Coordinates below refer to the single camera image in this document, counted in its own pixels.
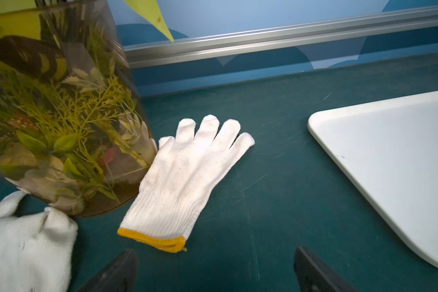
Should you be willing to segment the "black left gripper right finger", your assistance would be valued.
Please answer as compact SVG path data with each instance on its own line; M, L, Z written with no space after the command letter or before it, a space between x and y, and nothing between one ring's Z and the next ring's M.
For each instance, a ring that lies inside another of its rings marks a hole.
M301 292L356 292L353 286L304 246L297 248L293 268Z

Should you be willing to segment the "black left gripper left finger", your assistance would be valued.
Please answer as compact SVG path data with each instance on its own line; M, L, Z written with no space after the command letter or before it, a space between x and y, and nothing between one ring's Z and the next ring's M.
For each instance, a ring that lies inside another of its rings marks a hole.
M136 251L127 249L80 287L78 292L133 292L138 265Z

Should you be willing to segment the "white glove left of vase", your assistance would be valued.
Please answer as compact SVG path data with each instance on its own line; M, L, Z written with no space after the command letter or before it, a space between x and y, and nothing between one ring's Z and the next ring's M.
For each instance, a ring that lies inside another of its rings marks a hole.
M0 292L65 292L77 223L62 211L14 215L25 192L0 202Z

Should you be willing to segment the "white glove of vase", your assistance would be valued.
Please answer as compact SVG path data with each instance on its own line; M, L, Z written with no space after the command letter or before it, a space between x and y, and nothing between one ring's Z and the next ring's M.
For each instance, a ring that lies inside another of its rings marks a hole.
M207 115L182 119L175 136L162 137L153 164L117 234L156 249L185 249L214 187L255 144L237 120Z
M0 202L0 292L65 292L77 223L62 211L14 215L25 192Z

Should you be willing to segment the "white glove right of vase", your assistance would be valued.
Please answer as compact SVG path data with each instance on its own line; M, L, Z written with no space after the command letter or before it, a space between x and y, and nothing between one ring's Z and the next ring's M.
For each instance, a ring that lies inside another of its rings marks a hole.
M175 136L162 137L153 164L117 234L156 249L185 249L214 187L255 144L237 120L207 115L182 119Z

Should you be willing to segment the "white rectangular tray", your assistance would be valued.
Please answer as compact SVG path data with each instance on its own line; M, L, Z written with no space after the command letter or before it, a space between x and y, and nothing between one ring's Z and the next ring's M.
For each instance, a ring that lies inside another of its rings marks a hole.
M438 268L438 91L319 111L308 128L401 240Z

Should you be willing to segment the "glass vase with plants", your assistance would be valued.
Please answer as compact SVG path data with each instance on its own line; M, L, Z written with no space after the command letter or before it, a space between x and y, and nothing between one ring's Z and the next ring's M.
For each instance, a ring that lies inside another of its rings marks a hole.
M0 177L68 215L135 198L158 151L107 1L0 1Z

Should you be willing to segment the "aluminium back rail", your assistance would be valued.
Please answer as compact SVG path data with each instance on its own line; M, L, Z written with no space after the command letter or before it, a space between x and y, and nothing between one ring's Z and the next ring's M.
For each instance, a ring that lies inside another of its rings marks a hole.
M125 46L130 68L147 68L438 27L438 6L270 29Z

